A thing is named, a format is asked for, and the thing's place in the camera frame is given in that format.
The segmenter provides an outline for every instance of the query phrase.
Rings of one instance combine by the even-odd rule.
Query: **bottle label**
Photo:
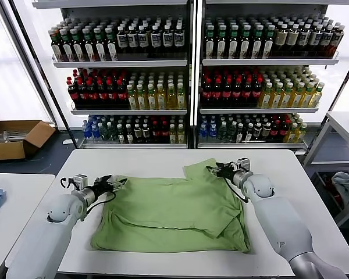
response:
[[[174,45],[176,47],[183,47],[185,45],[184,33],[175,33],[174,34]]]
[[[269,105],[269,100],[270,100],[270,96],[264,96],[264,98],[262,99],[262,104],[261,104],[261,108],[262,109],[266,109]]]
[[[334,33],[330,42],[330,45],[337,47],[341,41],[341,39],[343,38],[344,33]]]
[[[62,54],[60,52],[59,46],[57,45],[52,45],[53,52],[57,58],[58,61],[62,61]]]
[[[229,55],[228,55],[228,59],[234,59],[235,58],[235,53],[237,51],[237,45],[238,42],[237,41],[231,41],[230,45],[229,45]]]
[[[137,34],[128,34],[128,42],[130,48],[138,47],[138,36]]]
[[[254,98],[259,98],[260,95],[261,95],[261,91],[252,91],[252,96],[253,96]]]
[[[115,48],[115,45],[113,43],[109,43],[107,45],[107,47],[109,49],[111,60],[116,60],[116,48]]]
[[[157,34],[151,33],[151,44],[154,48],[158,48],[162,46],[160,33],[157,33]]]
[[[140,40],[140,47],[146,48],[149,46],[149,38],[147,36],[147,33],[138,34],[138,39]]]
[[[273,41],[265,42],[265,46],[264,46],[263,52],[262,52],[263,59],[266,59],[270,56],[270,51],[272,50],[272,45],[273,45]]]
[[[288,103],[289,103],[289,100],[290,100],[290,95],[284,96],[283,99],[282,99],[282,103],[280,104],[280,107],[282,109],[286,108]]]
[[[251,91],[242,91],[242,96],[244,98],[248,98],[248,97],[250,97],[250,95],[251,95]]]
[[[83,51],[81,50],[80,45],[78,44],[74,44],[74,49],[77,55],[77,58],[79,59],[79,61],[84,61],[84,55],[83,55]]]
[[[129,144],[133,143],[133,135],[127,135],[127,139]]]
[[[137,109],[137,107],[136,107],[136,100],[134,99],[134,97],[129,97],[128,101],[129,101],[130,109],[131,110],[136,110]]]
[[[319,33],[319,32],[312,32],[310,39],[309,39],[309,44],[310,45],[318,45],[320,38],[322,38],[322,34],[323,33]]]
[[[163,96],[158,96],[159,110],[165,110],[165,100]]]
[[[171,144],[175,144],[176,143],[176,135],[169,135],[169,141]]]
[[[231,91],[223,91],[222,92],[222,97],[224,98],[229,98],[232,95]]]
[[[91,44],[85,44],[86,46],[86,50],[87,50],[87,54],[89,57],[90,61],[94,61],[94,53],[93,53],[93,47]]]
[[[250,42],[248,41],[244,41],[242,42],[241,46],[240,46],[240,55],[239,55],[239,59],[245,59],[245,57],[247,56],[247,50],[248,50],[248,44]]]
[[[240,97],[240,91],[233,91],[232,92],[233,98],[239,98]]]
[[[74,61],[74,55],[72,53],[70,45],[63,45],[63,49],[66,52],[67,58],[69,59],[70,62]]]
[[[149,106],[150,106],[150,110],[156,110],[155,97],[153,97],[153,96],[149,97]]]
[[[287,38],[287,33],[286,32],[278,31],[276,33],[275,42],[274,43],[276,45],[284,45],[284,43],[286,42],[286,38]]]
[[[172,33],[163,33],[163,44],[165,47],[173,46],[173,34]]]
[[[106,61],[106,55],[105,55],[105,50],[104,50],[104,45],[102,44],[95,44],[98,52],[99,59],[101,61]]]
[[[225,42],[219,41],[217,44],[217,59],[223,59],[224,51],[225,51]]]
[[[140,107],[140,110],[145,109],[145,98],[144,97],[138,97],[138,106]]]
[[[301,95],[296,95],[292,103],[292,108],[298,108],[298,103],[300,102],[300,100]]]
[[[119,138],[119,142],[121,144],[124,144],[124,135],[118,135],[118,138]]]
[[[295,45],[298,38],[298,32],[289,32],[286,39],[286,45]]]
[[[272,109],[278,108],[279,100],[280,100],[280,95],[277,95],[274,97],[273,103],[272,103]]]
[[[206,43],[205,47],[205,59],[212,59],[212,54],[213,54],[213,42],[209,41]]]
[[[258,54],[260,53],[260,47],[261,47],[261,41],[255,41],[254,42],[254,48],[252,50],[252,59],[256,59],[258,57]]]
[[[119,48],[127,48],[128,47],[128,39],[127,34],[118,34],[117,35],[117,44]]]
[[[330,44],[330,41],[332,39],[332,35],[333,33],[330,33],[330,32],[323,32],[323,35],[322,35],[322,39],[320,40],[320,45],[322,46],[327,46]]]

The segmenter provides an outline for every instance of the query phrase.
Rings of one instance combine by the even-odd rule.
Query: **yellow drink bottle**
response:
[[[294,142],[300,143],[303,141],[307,127],[308,127],[307,123],[305,122],[302,123],[300,129],[297,129],[295,133],[295,138],[293,140]]]
[[[322,89],[324,88],[325,83],[319,83],[317,88],[315,89],[315,93],[313,98],[310,100],[309,108],[315,109],[319,103],[320,98],[322,97]]]

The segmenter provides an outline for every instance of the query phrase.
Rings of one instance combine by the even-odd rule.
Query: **floor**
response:
[[[0,162],[0,173],[36,173],[57,175],[64,162],[74,150],[72,144],[64,145],[62,142],[69,139],[68,134],[54,134],[32,158]],[[336,133],[330,134],[318,153],[316,160],[349,160],[349,146]],[[316,171],[338,171],[330,167],[310,167],[306,169],[308,176],[312,177]],[[349,225],[340,229],[349,244]],[[56,279],[84,279],[85,276],[69,276],[58,274]]]

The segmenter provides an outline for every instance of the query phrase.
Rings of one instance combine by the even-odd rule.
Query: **beverage bottle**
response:
[[[251,141],[252,134],[253,134],[253,129],[254,129],[254,125],[252,123],[248,123],[247,129],[245,131],[245,138],[244,138],[245,142],[250,142]]]
[[[48,34],[51,36],[51,47],[58,62],[67,62],[67,57],[62,42],[58,36],[59,31],[49,30]]]
[[[344,29],[345,29],[345,25],[340,25],[337,30],[334,30],[330,44],[327,47],[327,57],[334,56],[337,50],[337,47],[339,46],[339,43],[344,37]]]
[[[293,55],[292,52],[295,49],[298,35],[299,35],[298,24],[294,24],[292,28],[289,29],[289,33],[287,34],[286,43],[284,46],[285,56]]]
[[[284,90],[282,90],[280,94],[280,101],[278,104],[279,108],[285,109],[288,107],[288,104],[291,98],[292,88],[293,88],[293,83],[287,83]]]
[[[309,106],[309,102],[314,95],[314,85],[315,83],[307,84],[306,91],[301,97],[300,103],[298,104],[299,108],[307,108]]]
[[[129,33],[128,33],[128,45],[130,48],[131,53],[137,53],[138,52],[138,46],[140,42],[138,41],[138,34],[133,26],[129,26]]]
[[[250,104],[250,95],[252,91],[252,86],[251,86],[252,79],[249,77],[247,78],[247,81],[245,82],[243,88],[242,88],[242,105],[247,108],[249,107]]]
[[[315,89],[315,93],[309,102],[309,108],[316,108],[319,103],[320,98],[322,97],[322,90],[325,86],[325,83],[319,83]]]
[[[272,90],[272,93],[270,94],[269,108],[271,109],[278,108],[282,87],[283,87],[283,83],[276,83],[276,88]]]
[[[166,120],[162,121],[161,143],[163,144],[169,143],[169,128],[168,128],[168,122]]]
[[[184,144],[185,143],[185,130],[184,130],[184,124],[179,124],[178,129],[177,129],[177,137],[179,140],[179,144]]]
[[[305,49],[307,48],[307,44],[309,42],[309,38],[311,35],[310,24],[305,24],[304,28],[300,30],[300,33],[296,42],[296,51],[298,52],[298,56],[306,56],[307,53]]]
[[[231,125],[227,127],[226,142],[233,142],[235,134],[237,132],[237,122],[233,121]]]
[[[246,59],[247,58],[247,52],[248,52],[248,46],[250,44],[250,29],[251,26],[250,25],[245,25],[243,27],[243,33],[242,33],[242,37],[240,38],[240,42],[239,42],[239,59]]]
[[[273,47],[273,36],[274,36],[275,26],[269,25],[265,34],[265,39],[262,46],[262,59],[270,57],[270,53]]]
[[[261,123],[260,122],[257,122],[255,125],[254,125],[254,131],[253,131],[253,137],[252,139],[253,140],[258,140],[258,138],[260,137],[260,133],[261,133]]]
[[[237,46],[238,46],[238,25],[232,25],[232,31],[230,33],[229,38],[229,51],[228,51],[228,59],[235,59],[237,54]]]
[[[127,85],[127,94],[128,94],[128,101],[130,105],[131,110],[137,110],[138,109],[138,100],[136,96],[134,95],[133,86],[131,84]]]
[[[333,29],[332,24],[329,24],[327,25],[326,29],[323,31],[322,38],[319,41],[319,48],[318,48],[319,56],[326,56],[327,54],[327,49],[333,37],[332,29]]]
[[[216,55],[217,59],[223,59],[225,56],[225,34],[226,34],[226,25],[220,25],[219,26],[219,36],[217,38],[217,50],[216,50]]]
[[[169,125],[169,142],[171,144],[176,143],[176,128],[174,124]]]
[[[307,127],[308,127],[307,123],[303,122],[301,124],[301,127],[296,129],[296,133],[295,133],[295,137],[293,139],[293,142],[300,143],[303,141]]]
[[[232,102],[231,105],[233,108],[236,108],[240,105],[240,95],[241,95],[241,78],[237,78],[236,82],[234,83],[233,89],[232,89]]]
[[[131,124],[126,124],[126,132],[127,132],[127,143],[133,144],[133,132]]]
[[[87,51],[87,57],[89,61],[97,61],[97,50],[94,44],[94,41],[92,39],[92,35],[90,33],[90,30],[88,28],[83,29],[84,39],[83,44]]]
[[[212,91],[212,104],[214,107],[218,107],[220,105],[220,97],[221,97],[221,80],[216,78],[215,86]]]
[[[284,56],[284,44],[286,43],[288,31],[287,24],[282,24],[278,29],[275,30],[275,39],[273,45],[274,56]]]
[[[279,125],[280,125],[280,120],[275,120],[274,124],[272,125],[272,128],[270,130],[270,134],[269,134],[270,139],[272,141],[277,141]]]
[[[312,31],[312,34],[309,37],[307,51],[309,52],[310,56],[315,56],[316,51],[318,50],[320,39],[323,36],[322,27],[323,26],[321,24],[317,25],[315,30]]]
[[[254,36],[250,43],[249,55],[251,55],[251,59],[260,58],[260,49],[262,44],[262,25],[257,25],[255,28]]]
[[[149,110],[157,110],[158,100],[155,96],[154,85],[149,84],[147,87],[148,87]]]
[[[283,142],[293,143],[296,129],[297,129],[297,123],[292,123],[290,131],[288,131],[288,133],[283,138]]]
[[[177,109],[177,96],[173,83],[168,84],[167,109]]]
[[[217,135],[217,139],[219,142],[225,142],[226,133],[227,133],[226,121],[222,121],[221,126],[219,127],[218,135]]]

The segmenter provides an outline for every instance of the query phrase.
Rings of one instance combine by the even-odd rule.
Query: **display shelf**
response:
[[[187,60],[53,62],[56,68],[186,67]]]
[[[202,115],[225,115],[228,113],[310,113],[316,112],[318,106],[312,108],[285,108],[285,109],[259,109],[259,108],[247,108],[247,109],[200,109]]]
[[[187,110],[98,110],[98,109],[73,109],[73,115],[185,115]]]
[[[36,9],[90,8],[107,6],[185,5],[187,0],[42,0],[33,1]]]
[[[254,142],[250,144],[198,144],[200,149],[307,149],[303,142],[300,144],[264,143]]]
[[[206,0],[207,4],[309,4],[349,5],[349,0]]]
[[[82,148],[95,149],[187,149],[186,144],[88,144],[83,143]]]
[[[332,59],[203,59],[204,66],[241,66],[241,65],[335,65],[339,62],[337,55]]]

